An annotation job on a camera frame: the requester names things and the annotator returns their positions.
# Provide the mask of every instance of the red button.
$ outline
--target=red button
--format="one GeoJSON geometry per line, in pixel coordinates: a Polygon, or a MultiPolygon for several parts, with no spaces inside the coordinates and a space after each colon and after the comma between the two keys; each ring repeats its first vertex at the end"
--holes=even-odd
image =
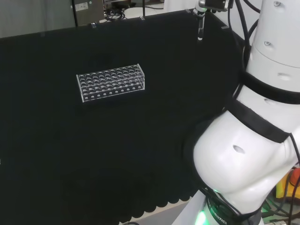
{"type": "Polygon", "coordinates": [[[290,183],[293,184],[293,186],[295,186],[299,177],[300,177],[300,168],[296,168],[292,172],[290,183]]]}

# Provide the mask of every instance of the black backdrop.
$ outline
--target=black backdrop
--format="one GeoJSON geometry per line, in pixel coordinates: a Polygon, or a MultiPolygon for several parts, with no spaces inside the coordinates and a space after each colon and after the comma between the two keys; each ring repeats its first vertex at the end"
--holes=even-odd
{"type": "Polygon", "coordinates": [[[218,113],[239,55],[185,11],[0,40],[0,224],[116,225],[197,191],[183,135],[218,113]],[[82,105],[76,74],[139,63],[146,90],[82,105]]]}

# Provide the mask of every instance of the wire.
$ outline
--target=wire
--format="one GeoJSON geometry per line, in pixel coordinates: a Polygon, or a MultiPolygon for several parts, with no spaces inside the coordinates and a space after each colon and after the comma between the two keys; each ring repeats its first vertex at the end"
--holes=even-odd
{"type": "Polygon", "coordinates": [[[285,200],[286,200],[286,195],[287,195],[287,188],[288,188],[288,185],[289,185],[289,182],[290,182],[290,179],[291,179],[291,175],[292,175],[292,171],[289,172],[289,174],[287,175],[287,178],[286,178],[286,182],[285,182],[285,194],[283,195],[283,199],[282,199],[282,202],[281,204],[278,206],[277,210],[275,212],[279,212],[279,211],[282,211],[284,212],[285,214],[288,215],[288,213],[286,211],[284,211],[282,209],[284,203],[285,203],[285,200]]]}
{"type": "Polygon", "coordinates": [[[237,211],[237,213],[239,213],[240,215],[242,215],[241,214],[241,212],[240,211],[238,211],[233,205],[231,205],[220,193],[218,193],[219,194],[219,196],[222,198],[222,200],[226,203],[226,204],[228,204],[231,208],[233,208],[235,211],[237,211]]]}
{"type": "Polygon", "coordinates": [[[235,0],[235,3],[236,3],[236,7],[238,8],[238,12],[240,15],[240,21],[242,23],[243,32],[244,32],[244,38],[245,38],[245,40],[244,40],[245,50],[244,51],[245,52],[243,55],[244,55],[244,63],[245,63],[245,68],[246,68],[247,63],[248,63],[249,50],[250,50],[250,40],[249,40],[249,35],[248,35],[247,23],[246,23],[242,5],[240,4],[240,0],[235,0]]]}
{"type": "Polygon", "coordinates": [[[228,14],[227,14],[227,16],[228,16],[228,27],[229,27],[229,30],[230,30],[230,32],[231,32],[231,34],[232,34],[232,36],[233,36],[235,45],[237,46],[237,49],[239,50],[239,52],[241,52],[240,44],[239,44],[239,42],[238,42],[238,40],[237,40],[237,38],[236,38],[236,36],[235,36],[235,33],[233,32],[232,26],[231,26],[231,21],[230,21],[230,8],[228,8],[228,14]]]}
{"type": "Polygon", "coordinates": [[[76,8],[75,8],[75,0],[72,0],[72,9],[73,9],[73,16],[75,21],[75,26],[78,27],[78,21],[77,21],[77,14],[76,14],[76,8]]]}
{"type": "Polygon", "coordinates": [[[164,8],[154,8],[154,7],[150,7],[150,6],[145,6],[145,8],[152,8],[152,9],[164,9],[164,8]]]}
{"type": "Polygon", "coordinates": [[[111,21],[111,22],[119,21],[122,19],[127,19],[125,17],[124,10],[121,10],[121,9],[107,8],[106,14],[107,14],[107,16],[105,17],[105,19],[107,21],[111,21]]]}
{"type": "Polygon", "coordinates": [[[257,27],[258,25],[258,20],[255,21],[255,23],[252,25],[252,27],[250,28],[249,32],[248,32],[248,35],[249,35],[249,38],[251,37],[251,35],[253,34],[255,28],[257,27]]]}
{"type": "MultiPolygon", "coordinates": [[[[296,155],[297,155],[297,158],[298,158],[298,162],[300,162],[300,154],[299,154],[299,150],[298,150],[298,147],[297,147],[297,143],[295,141],[295,138],[293,136],[292,133],[290,133],[290,138],[292,140],[292,144],[295,148],[295,151],[296,151],[296,155]]],[[[290,214],[289,214],[289,219],[288,219],[288,224],[290,225],[291,224],[291,221],[292,221],[292,216],[293,216],[293,206],[294,206],[294,202],[295,202],[295,195],[296,195],[296,191],[297,191],[297,188],[298,188],[298,185],[300,183],[300,177],[298,178],[297,182],[296,182],[296,185],[294,187],[294,190],[292,192],[292,202],[291,202],[291,207],[290,207],[290,214]]]]}
{"type": "Polygon", "coordinates": [[[255,12],[261,13],[261,11],[258,8],[256,8],[254,5],[252,5],[248,0],[244,0],[244,2],[247,4],[247,6],[252,8],[255,12]]]}

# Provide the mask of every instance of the green light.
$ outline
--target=green light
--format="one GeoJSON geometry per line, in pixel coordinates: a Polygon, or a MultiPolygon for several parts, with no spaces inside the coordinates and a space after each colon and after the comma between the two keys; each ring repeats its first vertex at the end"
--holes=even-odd
{"type": "Polygon", "coordinates": [[[204,211],[201,211],[196,219],[195,225],[208,225],[204,211]]]}

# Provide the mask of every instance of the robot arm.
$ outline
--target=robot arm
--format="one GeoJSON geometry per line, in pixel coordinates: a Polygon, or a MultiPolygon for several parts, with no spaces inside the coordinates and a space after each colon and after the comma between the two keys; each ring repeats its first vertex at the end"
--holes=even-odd
{"type": "MultiPolygon", "coordinates": [[[[199,0],[203,8],[226,11],[227,1],[199,0]]],[[[247,72],[259,89],[243,86],[237,101],[286,133],[300,146],[300,1],[263,0],[247,72]]],[[[273,187],[297,163],[294,143],[272,141],[226,111],[216,118],[194,147],[194,162],[204,183],[243,218],[235,224],[263,225],[257,216],[273,187]]],[[[209,200],[210,225],[232,224],[226,209],[209,200]]]]}

